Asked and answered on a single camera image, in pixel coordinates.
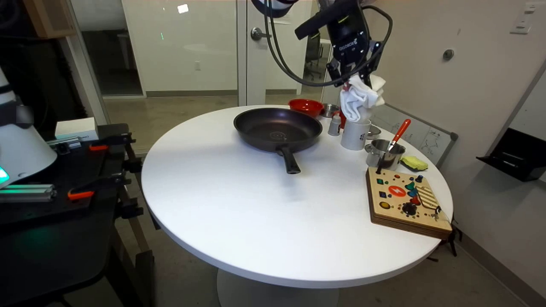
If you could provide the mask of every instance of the black frying pan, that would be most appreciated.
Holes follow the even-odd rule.
[[[310,147],[322,133],[318,120],[304,113],[279,108],[245,111],[237,115],[233,125],[249,145],[283,156],[288,174],[301,172],[292,153]]]

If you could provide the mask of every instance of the white mug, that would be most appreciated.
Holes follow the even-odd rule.
[[[364,120],[363,122],[347,121],[341,136],[341,146],[350,150],[362,150],[366,144],[366,137],[372,122]]]

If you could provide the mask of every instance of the white cloth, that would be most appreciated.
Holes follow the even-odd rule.
[[[341,110],[348,121],[361,122],[371,117],[371,108],[385,104],[381,97],[385,80],[379,76],[370,75],[371,89],[365,85],[358,74],[349,78],[351,85],[348,90],[340,92]]]

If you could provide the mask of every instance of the wooden board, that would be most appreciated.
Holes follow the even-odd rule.
[[[377,168],[369,167],[366,172],[372,223],[442,240],[448,238],[451,224],[443,212],[436,213],[440,204],[426,178],[417,182],[417,175],[376,171]],[[414,205],[404,206],[412,201]]]

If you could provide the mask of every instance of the table pedestal base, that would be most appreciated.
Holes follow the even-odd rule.
[[[335,307],[339,289],[302,289],[265,284],[218,270],[222,307]]]

